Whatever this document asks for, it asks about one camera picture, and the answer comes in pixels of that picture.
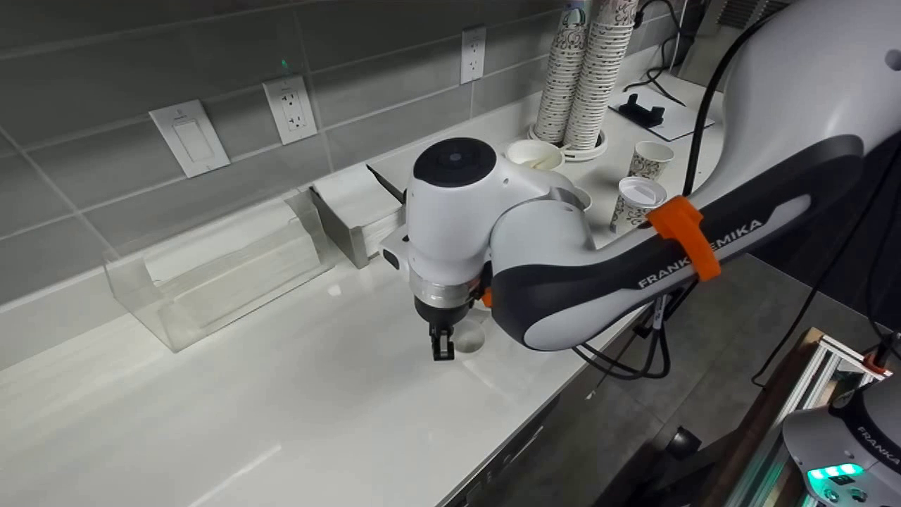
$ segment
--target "electrical outlet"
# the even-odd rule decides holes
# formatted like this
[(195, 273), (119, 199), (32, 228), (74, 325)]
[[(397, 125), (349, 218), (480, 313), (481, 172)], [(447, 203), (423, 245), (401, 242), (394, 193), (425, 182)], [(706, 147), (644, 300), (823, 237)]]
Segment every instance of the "electrical outlet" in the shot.
[(200, 101), (183, 101), (174, 106), (152, 110), (150, 117), (162, 130), (170, 152), (174, 154), (187, 176), (229, 163), (222, 141)]
[(461, 31), (460, 38), (460, 62), (461, 62), (461, 82), (477, 82), (484, 75), (484, 28)]
[(318, 131), (305, 75), (266, 82), (262, 90), (270, 101), (283, 144), (293, 144)]

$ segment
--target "wall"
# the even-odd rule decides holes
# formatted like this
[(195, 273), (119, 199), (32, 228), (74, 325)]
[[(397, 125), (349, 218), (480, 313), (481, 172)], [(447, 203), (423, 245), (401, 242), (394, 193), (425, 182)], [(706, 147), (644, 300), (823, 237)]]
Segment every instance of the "wall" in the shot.
[[(0, 9), (0, 303), (539, 90), (559, 0), (29, 0)], [(460, 85), (460, 31), (487, 75)], [(633, 47), (673, 31), (653, 6)], [(278, 144), (262, 82), (321, 131)], [(150, 123), (200, 97), (232, 163), (187, 179)]]

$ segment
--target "cable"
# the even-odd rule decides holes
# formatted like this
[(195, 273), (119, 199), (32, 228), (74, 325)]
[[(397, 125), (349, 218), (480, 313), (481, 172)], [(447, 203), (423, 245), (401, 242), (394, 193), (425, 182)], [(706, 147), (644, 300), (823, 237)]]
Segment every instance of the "cable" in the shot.
[(874, 254), (874, 261), (871, 261), (871, 273), (867, 273), (867, 283), (866, 283), (866, 313), (867, 313), (867, 321), (880, 338), (880, 347), (877, 347), (877, 359), (885, 362), (885, 354), (895, 354), (901, 359), (901, 352), (895, 347), (899, 341), (899, 332), (885, 332), (877, 321), (877, 303), (874, 303), (874, 282), (877, 282), (877, 270), (882, 266), (885, 261), (885, 249), (887, 249), (887, 242), (889, 242), (889, 230), (895, 230), (899, 225), (899, 207), (901, 207), (901, 176), (899, 176), (899, 185), (895, 185), (895, 193), (892, 193), (892, 203), (889, 203), (889, 223), (882, 228), (882, 237), (880, 237), (880, 245), (877, 245), (877, 254)]
[(760, 369), (756, 370), (756, 376), (753, 376), (756, 385), (764, 385), (764, 382), (760, 382), (760, 373), (767, 373), (768, 362), (771, 362), (771, 359), (780, 354), (780, 349), (788, 344), (788, 338), (795, 335), (797, 323), (801, 323), (804, 316), (808, 313), (815, 296), (819, 293), (823, 282), (825, 282), (829, 273), (839, 265), (839, 259), (843, 259), (846, 249), (850, 248), (854, 237), (860, 234), (861, 223), (871, 216), (871, 211), (874, 211), (874, 204), (877, 204), (877, 199), (880, 199), (880, 193), (882, 193), (882, 189), (885, 189), (892, 166), (899, 163), (899, 156), (901, 156), (901, 144), (895, 147), (889, 163), (882, 168), (877, 189), (871, 192), (866, 207), (856, 213), (856, 218), (854, 218), (854, 225), (847, 228), (846, 238), (839, 242), (839, 248), (833, 249), (833, 255), (829, 259), (829, 265), (819, 270), (819, 276), (818, 276), (818, 282), (811, 283), (811, 290), (808, 290), (804, 307), (797, 310), (791, 325), (788, 325), (787, 335), (777, 341), (777, 347), (767, 354), (767, 359), (760, 362)]
[(677, 101), (677, 104), (684, 106), (683, 97), (677, 97), (661, 82), (657, 82), (657, 78), (668, 70), (668, 45), (677, 41), (677, 35), (683, 34), (683, 21), (678, 21), (677, 6), (673, 6), (670, 0), (644, 0), (644, 3), (639, 6), (639, 10), (636, 10), (636, 28), (644, 21), (644, 9), (647, 9), (650, 3), (664, 3), (664, 6), (668, 6), (677, 31), (673, 31), (668, 38), (660, 41), (660, 58), (661, 58), (660, 68), (647, 68), (647, 70), (644, 70), (644, 82), (632, 82), (632, 85), (623, 86), (623, 93), (633, 90), (633, 86), (647, 86), (647, 85), (653, 85), (661, 94), (668, 94), (670, 101)]
[(688, 154), (688, 168), (684, 168), (684, 185), (683, 193), (694, 193), (697, 192), (697, 173), (699, 173), (699, 156), (702, 156), (702, 141), (704, 141), (704, 123), (706, 123), (706, 113), (709, 113), (709, 101), (721, 85), (721, 78), (726, 75), (729, 62), (735, 58), (735, 54), (743, 47), (743, 41), (750, 41), (760, 24), (767, 24), (768, 16), (760, 16), (756, 24), (750, 24), (725, 54), (725, 58), (716, 65), (702, 106), (699, 106), (699, 117), (697, 117), (697, 131), (694, 131), (694, 149)]
[[(592, 344), (580, 344), (574, 347), (573, 352), (580, 354), (590, 366), (595, 366), (598, 370), (602, 373), (611, 373), (616, 380), (643, 380), (643, 376), (650, 376), (650, 380), (660, 380), (660, 376), (668, 376), (670, 373), (670, 344), (668, 344), (668, 328), (664, 328), (664, 321), (683, 307), (683, 300), (699, 286), (699, 282), (694, 279), (690, 283), (673, 290), (670, 296), (661, 296), (657, 300), (653, 310), (647, 310), (636, 325), (633, 325), (633, 335), (628, 338), (628, 344), (621, 349), (616, 356), (595, 349)], [(623, 362), (623, 354), (632, 349), (632, 344), (636, 338), (650, 338), (647, 344), (647, 354), (644, 354), (644, 362), (643, 366), (628, 366)]]

